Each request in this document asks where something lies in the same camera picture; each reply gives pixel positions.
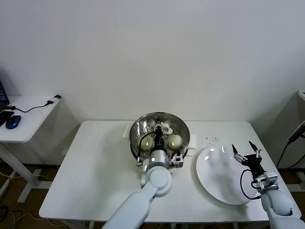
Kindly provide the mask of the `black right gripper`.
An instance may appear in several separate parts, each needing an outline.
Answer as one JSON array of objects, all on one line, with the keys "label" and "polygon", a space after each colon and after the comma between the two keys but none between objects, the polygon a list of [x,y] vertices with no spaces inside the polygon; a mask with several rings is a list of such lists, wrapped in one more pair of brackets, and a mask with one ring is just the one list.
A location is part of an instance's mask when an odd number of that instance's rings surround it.
[{"label": "black right gripper", "polygon": [[249,144],[251,148],[254,150],[254,154],[243,156],[238,153],[235,146],[232,144],[232,150],[234,153],[234,159],[242,163],[243,166],[249,167],[253,178],[257,178],[258,176],[261,176],[264,174],[265,170],[261,166],[262,157],[260,155],[261,150],[257,148],[257,146],[249,141]]}]

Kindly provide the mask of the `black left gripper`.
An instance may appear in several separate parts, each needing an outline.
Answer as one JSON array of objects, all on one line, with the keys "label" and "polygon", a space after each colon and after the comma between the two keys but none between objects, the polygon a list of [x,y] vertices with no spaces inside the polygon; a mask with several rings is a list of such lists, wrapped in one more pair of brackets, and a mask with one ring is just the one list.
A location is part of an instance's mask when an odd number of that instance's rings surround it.
[{"label": "black left gripper", "polygon": [[155,119],[155,126],[154,126],[154,146],[152,148],[152,151],[154,150],[163,150],[165,151],[165,143],[163,139],[163,122],[160,120],[160,118]]}]

